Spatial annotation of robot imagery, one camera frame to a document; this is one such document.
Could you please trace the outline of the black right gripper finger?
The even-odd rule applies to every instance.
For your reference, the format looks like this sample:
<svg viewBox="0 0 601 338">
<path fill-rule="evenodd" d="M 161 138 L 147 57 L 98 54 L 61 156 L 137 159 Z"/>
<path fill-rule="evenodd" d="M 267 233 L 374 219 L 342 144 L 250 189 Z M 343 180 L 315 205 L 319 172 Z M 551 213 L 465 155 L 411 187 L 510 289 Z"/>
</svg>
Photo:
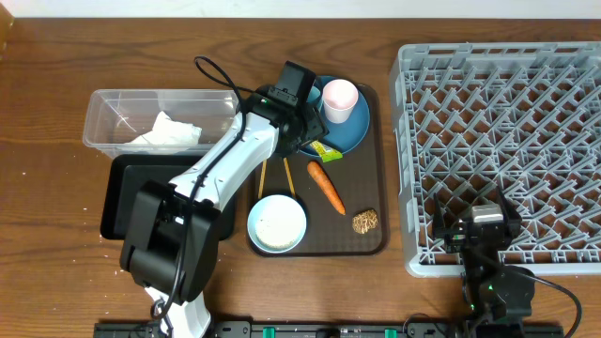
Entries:
<svg viewBox="0 0 601 338">
<path fill-rule="evenodd" d="M 512 203 L 510 203 L 505 197 L 502 189 L 500 187 L 497 188 L 497 203 L 501 207 L 501 212 L 503 216 L 507 219 L 515 219 L 516 218 L 516 209 Z"/>
<path fill-rule="evenodd" d="M 435 211 L 432 220 L 432 235 L 434 238 L 444 238 L 446 234 L 446 226 L 443 217 L 443 208 L 440 204 L 438 195 L 434 194 Z"/>
</svg>

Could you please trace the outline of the light blue cup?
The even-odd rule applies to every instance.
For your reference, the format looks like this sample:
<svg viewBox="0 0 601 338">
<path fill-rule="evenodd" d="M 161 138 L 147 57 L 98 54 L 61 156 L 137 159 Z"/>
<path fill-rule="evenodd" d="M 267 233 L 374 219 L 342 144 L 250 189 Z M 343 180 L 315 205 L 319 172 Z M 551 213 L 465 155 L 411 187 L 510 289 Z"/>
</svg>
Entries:
<svg viewBox="0 0 601 338">
<path fill-rule="evenodd" d="M 323 104 L 322 92 L 321 88 L 317 86 L 313 86 L 307 98 L 307 103 L 311 106 L 320 110 Z"/>
</svg>

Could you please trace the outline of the green snack wrapper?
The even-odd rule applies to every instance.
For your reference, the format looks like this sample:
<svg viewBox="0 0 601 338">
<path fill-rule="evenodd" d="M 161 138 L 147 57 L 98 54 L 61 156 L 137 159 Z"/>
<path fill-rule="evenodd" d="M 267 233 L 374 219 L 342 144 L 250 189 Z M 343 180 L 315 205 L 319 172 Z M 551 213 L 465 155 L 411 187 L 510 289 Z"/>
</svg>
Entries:
<svg viewBox="0 0 601 338">
<path fill-rule="evenodd" d="M 330 146 L 326 146 L 319 141 L 313 141 L 313 143 L 310 144 L 310 147 L 323 162 L 336 161 L 343 158 L 343 154 L 340 151 Z"/>
</svg>

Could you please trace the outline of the orange carrot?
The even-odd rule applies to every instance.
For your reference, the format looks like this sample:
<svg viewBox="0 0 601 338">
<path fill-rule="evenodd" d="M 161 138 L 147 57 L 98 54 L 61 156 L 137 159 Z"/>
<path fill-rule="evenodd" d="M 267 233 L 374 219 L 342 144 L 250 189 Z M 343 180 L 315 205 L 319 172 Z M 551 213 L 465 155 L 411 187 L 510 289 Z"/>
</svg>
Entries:
<svg viewBox="0 0 601 338">
<path fill-rule="evenodd" d="M 346 214 L 346 208 L 339 196 L 337 190 L 331 183 L 328 175 L 323 168 L 316 161 L 309 161 L 307 164 L 307 171 L 309 176 L 314 180 L 318 187 L 322 190 L 325 196 L 330 201 L 334 209 L 342 214 Z"/>
</svg>

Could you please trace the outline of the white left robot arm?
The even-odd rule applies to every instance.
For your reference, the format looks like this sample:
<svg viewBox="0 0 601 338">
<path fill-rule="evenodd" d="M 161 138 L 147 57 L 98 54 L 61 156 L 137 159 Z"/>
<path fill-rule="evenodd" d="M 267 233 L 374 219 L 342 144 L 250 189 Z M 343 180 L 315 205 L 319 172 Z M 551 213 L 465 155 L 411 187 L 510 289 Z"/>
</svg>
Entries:
<svg viewBox="0 0 601 338">
<path fill-rule="evenodd" d="M 326 134 L 316 106 L 315 84 L 261 86 L 240 101 L 230 129 L 200 161 L 136 194 L 120 266 L 153 299 L 153 320 L 166 336 L 207 332 L 203 290 L 217 263 L 220 215 L 260 162 Z"/>
</svg>

